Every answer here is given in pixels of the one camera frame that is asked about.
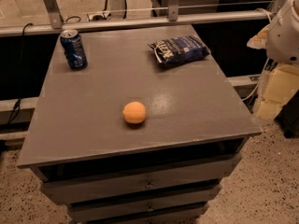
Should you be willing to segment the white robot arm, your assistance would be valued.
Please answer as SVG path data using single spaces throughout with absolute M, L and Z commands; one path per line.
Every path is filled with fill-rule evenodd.
M 299 0 L 287 0 L 247 46 L 265 49 L 267 58 L 278 63 L 262 73 L 254 107 L 256 117 L 274 119 L 299 90 Z

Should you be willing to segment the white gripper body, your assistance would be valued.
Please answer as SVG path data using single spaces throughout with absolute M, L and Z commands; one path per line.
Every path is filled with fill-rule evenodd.
M 274 119 L 299 90 L 299 66 L 280 63 L 268 76 L 255 116 Z

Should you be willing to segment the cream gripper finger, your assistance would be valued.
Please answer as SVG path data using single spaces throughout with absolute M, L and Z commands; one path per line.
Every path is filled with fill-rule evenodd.
M 269 26 L 266 25 L 257 35 L 253 36 L 247 43 L 251 49 L 266 49 Z

